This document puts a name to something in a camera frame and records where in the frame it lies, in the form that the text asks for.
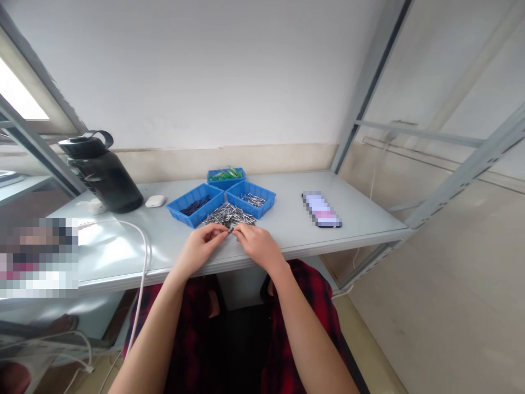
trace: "white wall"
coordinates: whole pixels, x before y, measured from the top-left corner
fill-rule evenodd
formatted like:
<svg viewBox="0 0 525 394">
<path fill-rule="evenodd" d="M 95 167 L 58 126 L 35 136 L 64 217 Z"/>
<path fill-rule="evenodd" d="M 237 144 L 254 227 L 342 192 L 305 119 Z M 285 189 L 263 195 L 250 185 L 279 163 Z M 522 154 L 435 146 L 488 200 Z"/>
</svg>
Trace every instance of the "white wall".
<svg viewBox="0 0 525 394">
<path fill-rule="evenodd" d="M 365 119 L 487 138 L 525 102 L 524 15 L 523 0 L 414 2 Z M 393 143 L 459 163 L 473 151 L 417 137 Z M 521 145 L 493 171 L 525 179 L 524 153 Z"/>
<path fill-rule="evenodd" d="M 374 168 L 383 207 L 450 174 L 356 143 L 343 176 L 366 194 Z M 525 392 L 524 212 L 523 194 L 476 181 L 355 284 L 351 300 L 407 392 Z M 354 252 L 325 255 L 339 279 Z"/>
<path fill-rule="evenodd" d="M 410 121 L 432 131 L 442 123 L 442 132 L 488 137 L 525 101 L 524 5 L 415 1 L 366 119 Z M 483 60 L 505 29 L 503 45 Z M 451 100 L 457 103 L 452 109 Z M 358 135 L 341 176 L 368 194 L 375 170 L 373 200 L 382 207 L 422 200 L 450 175 L 360 143 L 367 135 L 381 138 L 383 132 Z M 427 153 L 433 162 L 434 156 L 462 162 L 472 152 L 403 136 L 392 144 Z M 525 392 L 523 153 L 525 142 L 492 168 L 507 176 L 504 187 L 475 181 L 351 291 L 409 393 Z M 361 250 L 356 263 L 369 252 Z M 354 256 L 325 255 L 340 280 L 353 269 Z"/>
<path fill-rule="evenodd" d="M 28 175 L 49 175 L 33 156 L 7 152 L 0 146 L 0 169 Z M 57 145 L 52 146 L 62 159 Z M 210 169 L 228 165 L 244 168 L 246 174 L 327 170 L 336 144 L 279 144 L 233 146 L 217 149 L 138 149 L 116 151 L 126 170 L 137 183 L 204 179 Z"/>
<path fill-rule="evenodd" d="M 4 0 L 120 149 L 334 144 L 383 0 Z"/>
</svg>

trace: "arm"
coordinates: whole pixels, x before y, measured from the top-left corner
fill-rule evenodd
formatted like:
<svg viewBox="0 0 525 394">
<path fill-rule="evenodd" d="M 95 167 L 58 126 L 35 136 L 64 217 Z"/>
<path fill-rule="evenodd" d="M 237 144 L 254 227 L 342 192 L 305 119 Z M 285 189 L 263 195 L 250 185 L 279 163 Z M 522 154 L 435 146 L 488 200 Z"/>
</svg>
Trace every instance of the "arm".
<svg viewBox="0 0 525 394">
<path fill-rule="evenodd" d="M 184 286 L 227 236 L 228 228 L 220 224 L 209 224 L 190 234 L 109 394 L 164 391 Z"/>
<path fill-rule="evenodd" d="M 332 393 L 358 394 L 339 352 L 302 294 L 270 233 L 242 223 L 233 234 L 247 255 L 272 278 L 295 366 L 306 392 L 325 393 L 329 387 Z"/>
</svg>

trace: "wire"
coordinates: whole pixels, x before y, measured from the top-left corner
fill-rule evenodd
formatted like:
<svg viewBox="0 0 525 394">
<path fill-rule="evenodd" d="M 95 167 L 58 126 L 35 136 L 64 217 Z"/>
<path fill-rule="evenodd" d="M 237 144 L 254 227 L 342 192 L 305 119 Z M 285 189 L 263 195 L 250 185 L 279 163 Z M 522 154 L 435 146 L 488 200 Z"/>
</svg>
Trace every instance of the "wire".
<svg viewBox="0 0 525 394">
<path fill-rule="evenodd" d="M 108 365 L 111 367 L 111 365 L 113 365 L 113 361 L 111 361 L 111 354 L 108 356 Z"/>
<path fill-rule="evenodd" d="M 347 296 L 349 292 L 352 291 L 352 289 L 354 288 L 354 285 L 351 285 L 350 288 L 345 291 L 344 293 L 339 293 L 339 294 L 336 294 L 334 296 L 332 296 L 332 299 L 335 299 L 335 298 L 338 298 L 338 297 L 341 297 L 341 296 Z"/>
<path fill-rule="evenodd" d="M 381 159 L 383 159 L 384 157 L 384 154 L 388 148 L 388 146 L 390 145 L 390 143 L 392 142 L 392 140 L 388 141 L 387 144 L 384 146 L 383 148 L 383 151 L 381 152 Z M 374 183 L 376 183 L 376 170 L 377 170 L 377 167 L 379 167 L 379 164 L 381 164 L 382 161 L 379 161 L 375 166 L 374 166 L 374 172 L 372 173 L 372 185 L 370 186 L 370 200 L 372 200 L 372 195 L 374 193 Z M 352 260 L 352 267 L 355 269 L 355 259 L 357 259 L 357 255 L 359 254 L 359 251 L 361 250 L 360 247 L 357 248 L 357 252 L 355 253 L 354 255 L 354 258 Z"/>
<path fill-rule="evenodd" d="M 92 366 L 87 365 L 83 360 L 79 359 L 78 357 L 69 355 L 67 353 L 38 353 L 38 354 L 32 354 L 32 355 L 22 355 L 22 356 L 13 356 L 13 357 L 7 357 L 7 358 L 0 358 L 0 361 L 11 361 L 11 360 L 18 360 L 20 358 L 28 358 L 28 357 L 39 357 L 39 356 L 57 356 L 57 357 L 67 357 L 74 361 L 78 361 L 82 366 L 85 368 L 86 371 L 93 370 Z"/>
<path fill-rule="evenodd" d="M 144 291 L 144 279 L 146 277 L 146 267 L 148 265 L 148 242 L 146 240 L 146 235 L 144 234 L 144 232 L 142 231 L 142 229 L 139 226 L 136 226 L 136 225 L 134 225 L 133 223 L 130 223 L 130 222 L 125 222 L 125 221 L 121 221 L 121 220 L 117 220 L 117 219 L 115 219 L 115 220 L 101 220 L 101 221 L 95 221 L 95 222 L 90 222 L 90 223 L 84 223 L 84 224 L 81 224 L 78 228 L 79 228 L 79 230 L 81 230 L 81 229 L 84 229 L 86 227 L 92 226 L 94 224 L 107 223 L 107 222 L 114 222 L 114 223 L 117 222 L 117 223 L 130 225 L 131 227 L 135 228 L 141 234 L 142 240 L 144 241 L 144 267 L 142 269 L 141 287 L 140 287 L 140 289 L 138 291 L 137 311 L 135 312 L 135 320 L 133 322 L 133 328 L 131 329 L 130 344 L 127 347 L 127 353 L 126 353 L 126 357 L 127 357 L 128 354 L 130 353 L 131 346 L 133 346 L 133 340 L 135 338 L 135 332 L 137 330 L 137 324 L 138 324 L 138 315 L 139 315 L 139 312 L 141 310 L 142 293 Z"/>
<path fill-rule="evenodd" d="M 106 385 L 106 382 L 108 381 L 108 378 L 109 378 L 109 375 L 111 373 L 111 371 L 113 370 L 113 367 L 115 367 L 115 364 L 116 362 L 119 360 L 119 357 L 120 355 L 122 354 L 122 352 L 124 351 L 124 349 L 122 349 L 120 352 L 119 352 L 119 355 L 116 357 L 115 361 L 113 361 L 113 364 L 111 364 L 111 367 L 108 371 L 108 374 L 106 375 L 106 378 L 104 379 L 104 381 L 102 382 L 102 386 L 100 386 L 100 390 L 98 391 L 98 394 L 101 394 L 102 393 L 102 390 L 104 390 L 104 386 Z"/>
<path fill-rule="evenodd" d="M 75 372 L 75 374 L 73 375 L 73 379 L 71 379 L 71 381 L 69 382 L 69 385 L 67 386 L 67 388 L 65 389 L 64 391 L 64 394 L 67 393 L 67 391 L 71 388 L 71 386 L 73 386 L 73 382 L 75 381 L 78 373 L 82 370 L 82 368 L 79 368 L 77 369 L 77 371 Z"/>
<path fill-rule="evenodd" d="M 56 337 L 60 337 L 62 335 L 66 335 L 66 334 L 76 334 L 76 335 L 78 335 L 78 336 L 80 336 L 80 337 L 82 337 L 84 339 L 84 341 L 86 342 L 86 347 L 88 349 L 88 353 L 89 353 L 89 365 L 91 365 L 92 362 L 93 362 L 93 354 L 92 354 L 92 351 L 91 351 L 91 344 L 89 343 L 88 338 L 86 337 L 86 335 L 84 335 L 84 333 L 82 331 L 79 331 L 79 330 L 64 331 L 63 333 L 59 333 L 59 334 L 46 335 L 44 337 L 36 337 L 36 338 L 25 339 L 25 340 L 22 340 L 22 341 L 19 341 L 19 342 L 15 342 L 15 343 L 9 344 L 7 346 L 0 347 L 0 351 L 2 351 L 4 349 L 8 349 L 8 348 L 13 347 L 13 346 L 18 346 L 18 345 L 21 345 L 21 344 L 24 344 L 24 343 L 30 343 L 30 342 L 33 342 L 33 341 L 42 341 L 44 339 L 56 338 Z"/>
</svg>

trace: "shelf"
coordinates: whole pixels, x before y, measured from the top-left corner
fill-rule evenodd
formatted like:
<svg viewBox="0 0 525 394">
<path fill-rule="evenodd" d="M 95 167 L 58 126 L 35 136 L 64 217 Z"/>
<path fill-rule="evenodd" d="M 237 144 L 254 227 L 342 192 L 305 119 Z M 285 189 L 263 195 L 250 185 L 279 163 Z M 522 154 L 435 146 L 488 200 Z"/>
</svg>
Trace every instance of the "shelf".
<svg viewBox="0 0 525 394">
<path fill-rule="evenodd" d="M 277 194 L 275 204 L 257 225 L 270 231 L 287 258 L 316 256 L 400 240 L 411 230 L 332 171 L 279 173 L 247 177 Z M 167 202 L 205 182 L 204 179 L 138 185 L 146 201 L 152 195 Z M 319 228 L 303 206 L 301 193 L 320 190 L 342 219 L 341 228 Z M 168 209 L 141 208 L 116 215 L 92 216 L 77 206 L 93 198 L 85 192 L 50 217 L 79 218 L 79 224 L 104 219 L 128 221 L 145 230 L 153 252 L 145 284 L 162 283 L 175 263 L 191 228 L 175 220 Z M 137 288 L 142 276 L 144 246 L 134 228 L 101 223 L 79 231 L 79 294 Z M 196 273 L 209 275 L 253 265 L 235 237 L 229 236 Z"/>
</svg>

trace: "window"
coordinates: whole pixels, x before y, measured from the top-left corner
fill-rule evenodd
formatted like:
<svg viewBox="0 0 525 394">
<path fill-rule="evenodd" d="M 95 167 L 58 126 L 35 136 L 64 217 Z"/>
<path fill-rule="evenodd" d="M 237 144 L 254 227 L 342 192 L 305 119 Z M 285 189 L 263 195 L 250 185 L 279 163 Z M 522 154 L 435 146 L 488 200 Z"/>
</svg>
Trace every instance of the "window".
<svg viewBox="0 0 525 394">
<path fill-rule="evenodd" d="M 1 28 L 0 94 L 41 135 L 63 139 L 60 135 L 79 133 Z"/>
</svg>

